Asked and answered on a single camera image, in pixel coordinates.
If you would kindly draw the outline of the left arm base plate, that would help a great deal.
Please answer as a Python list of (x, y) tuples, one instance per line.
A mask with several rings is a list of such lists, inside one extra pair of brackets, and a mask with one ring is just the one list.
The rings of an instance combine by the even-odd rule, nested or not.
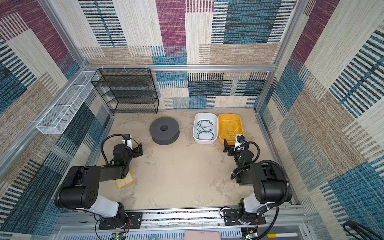
[(102, 218), (98, 230), (139, 229), (142, 218), (143, 212), (127, 212), (123, 217)]

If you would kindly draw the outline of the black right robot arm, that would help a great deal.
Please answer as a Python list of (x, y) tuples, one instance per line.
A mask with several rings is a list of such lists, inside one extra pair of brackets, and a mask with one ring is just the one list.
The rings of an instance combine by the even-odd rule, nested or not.
[(224, 152), (237, 167), (230, 178), (240, 186), (252, 186), (253, 193), (242, 198), (235, 209), (223, 207), (219, 214), (226, 226), (262, 225), (264, 214), (291, 200), (291, 187), (284, 168), (272, 160), (259, 161), (260, 147), (240, 136), (234, 145), (224, 141)]

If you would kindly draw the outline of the dark grey foam spool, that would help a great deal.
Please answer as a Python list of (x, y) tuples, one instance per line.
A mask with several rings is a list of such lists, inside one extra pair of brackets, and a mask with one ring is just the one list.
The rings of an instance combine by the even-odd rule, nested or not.
[(150, 134), (156, 144), (170, 145), (179, 138), (179, 124), (177, 120), (171, 117), (156, 119), (150, 125)]

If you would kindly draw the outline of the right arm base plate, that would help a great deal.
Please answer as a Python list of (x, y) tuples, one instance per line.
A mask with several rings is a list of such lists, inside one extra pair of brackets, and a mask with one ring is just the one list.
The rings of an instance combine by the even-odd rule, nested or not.
[(220, 215), (224, 218), (226, 226), (266, 224), (265, 217), (261, 214), (240, 213), (237, 209), (224, 208), (220, 210)]

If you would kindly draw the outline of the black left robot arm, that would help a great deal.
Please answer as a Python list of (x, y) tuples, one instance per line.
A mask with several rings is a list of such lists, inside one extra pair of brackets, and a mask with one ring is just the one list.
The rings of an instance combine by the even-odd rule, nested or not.
[[(121, 137), (123, 142), (113, 148), (113, 159), (108, 160), (104, 151), (107, 140)], [(143, 146), (130, 135), (115, 134), (104, 138), (100, 144), (105, 164), (102, 166), (71, 167), (57, 190), (54, 202), (61, 209), (85, 211), (100, 217), (101, 230), (140, 227), (140, 214), (129, 214), (123, 203), (112, 201), (99, 193), (101, 182), (116, 181), (119, 188), (132, 182), (130, 163), (143, 155)]]

